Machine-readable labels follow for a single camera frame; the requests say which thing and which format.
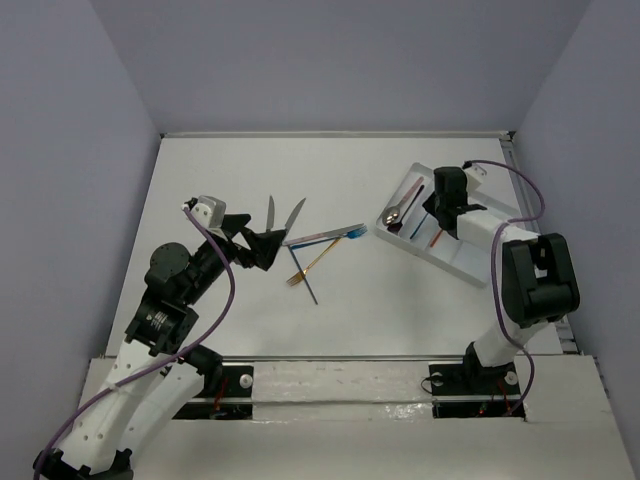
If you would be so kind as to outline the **gold fork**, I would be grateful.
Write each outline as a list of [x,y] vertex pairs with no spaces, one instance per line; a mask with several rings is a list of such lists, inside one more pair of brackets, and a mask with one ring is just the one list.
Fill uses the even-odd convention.
[[290,277],[286,283],[288,286],[295,286],[298,285],[299,283],[303,282],[306,280],[307,274],[310,272],[310,270],[318,263],[320,262],[340,241],[342,240],[334,240],[333,242],[331,242],[331,244],[326,247],[321,254],[319,254],[306,268],[299,270],[295,275],[293,275],[292,277]]

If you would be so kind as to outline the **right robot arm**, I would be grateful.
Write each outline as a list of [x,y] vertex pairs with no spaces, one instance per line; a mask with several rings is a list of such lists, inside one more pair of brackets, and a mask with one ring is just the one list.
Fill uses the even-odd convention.
[[578,308],[580,293],[566,239],[470,202],[471,166],[435,169],[424,206],[444,232],[489,254],[497,320],[467,347],[460,368],[462,384],[482,392],[540,330]]

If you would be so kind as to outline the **silver spoon pink handle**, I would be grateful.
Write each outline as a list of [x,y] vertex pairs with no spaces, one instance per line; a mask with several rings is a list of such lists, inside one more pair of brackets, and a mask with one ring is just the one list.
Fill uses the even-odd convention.
[[401,199],[395,204],[387,207],[381,218],[383,220],[383,224],[385,226],[389,226],[394,223],[400,215],[401,208],[404,204],[409,200],[409,198],[418,190],[418,188],[422,185],[424,178],[420,176],[408,189],[408,191],[401,197]]

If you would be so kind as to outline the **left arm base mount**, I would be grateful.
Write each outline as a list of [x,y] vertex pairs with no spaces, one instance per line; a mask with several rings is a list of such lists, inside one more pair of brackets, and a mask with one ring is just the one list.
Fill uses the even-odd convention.
[[174,420],[251,420],[254,366],[224,364],[203,390],[173,416]]

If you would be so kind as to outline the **purple spoon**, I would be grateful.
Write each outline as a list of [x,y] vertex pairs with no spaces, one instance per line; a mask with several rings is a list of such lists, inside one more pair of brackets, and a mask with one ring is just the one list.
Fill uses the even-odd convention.
[[409,214],[409,212],[411,211],[414,203],[416,202],[416,200],[419,198],[419,196],[421,195],[422,191],[424,190],[425,186],[421,185],[418,189],[417,192],[415,193],[415,195],[413,196],[411,202],[409,203],[409,206],[406,208],[406,210],[404,211],[404,213],[402,214],[402,216],[400,217],[400,219],[396,222],[394,222],[393,224],[391,224],[390,226],[387,227],[387,231],[394,233],[394,234],[398,234],[399,231],[402,229],[403,227],[403,222],[405,220],[405,218],[407,217],[407,215]]

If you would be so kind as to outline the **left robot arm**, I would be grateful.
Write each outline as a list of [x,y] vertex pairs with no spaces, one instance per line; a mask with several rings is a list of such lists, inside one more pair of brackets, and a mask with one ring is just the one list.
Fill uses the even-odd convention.
[[290,228],[248,228],[248,214],[206,214],[184,206],[204,236],[196,252],[180,243],[155,249],[146,290],[100,391],[59,428],[34,461],[37,479],[130,479],[142,447],[196,394],[218,390],[223,358],[198,337],[194,305],[231,265],[267,271]]

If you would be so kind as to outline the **blue chopstick diagonal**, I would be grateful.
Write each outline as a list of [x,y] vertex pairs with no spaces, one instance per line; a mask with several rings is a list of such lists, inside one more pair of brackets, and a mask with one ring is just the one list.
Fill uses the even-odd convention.
[[302,268],[302,266],[301,266],[301,264],[300,264],[300,262],[299,262],[299,260],[298,260],[298,258],[296,256],[296,254],[294,253],[293,248],[291,246],[288,246],[287,249],[288,249],[288,251],[290,253],[290,256],[292,257],[292,260],[293,260],[293,262],[294,262],[294,264],[295,264],[295,266],[297,268],[297,272],[291,278],[289,278],[286,281],[287,285],[290,286],[290,287],[293,287],[293,286],[296,286],[296,285],[299,285],[299,284],[304,284],[306,286],[306,289],[307,289],[308,293],[310,294],[310,296],[312,298],[313,303],[316,306],[318,306],[319,303],[318,303],[317,297],[316,297],[312,287],[310,286],[310,284],[309,284],[309,282],[308,282],[308,280],[306,278],[306,273],[305,273],[304,269]]

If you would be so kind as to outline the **orange chopstick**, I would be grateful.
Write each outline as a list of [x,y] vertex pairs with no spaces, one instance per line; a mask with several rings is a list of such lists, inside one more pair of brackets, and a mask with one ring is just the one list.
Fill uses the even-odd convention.
[[435,235],[434,237],[431,239],[431,242],[429,244],[429,248],[433,248],[437,241],[439,240],[439,238],[441,237],[441,235],[443,234],[444,230],[440,229]]

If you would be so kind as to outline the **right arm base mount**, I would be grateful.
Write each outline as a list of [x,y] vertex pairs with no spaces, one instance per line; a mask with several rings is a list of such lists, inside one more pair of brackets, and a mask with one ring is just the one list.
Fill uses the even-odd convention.
[[429,365],[421,388],[432,397],[435,419],[525,417],[519,378],[513,363],[470,380],[461,363]]

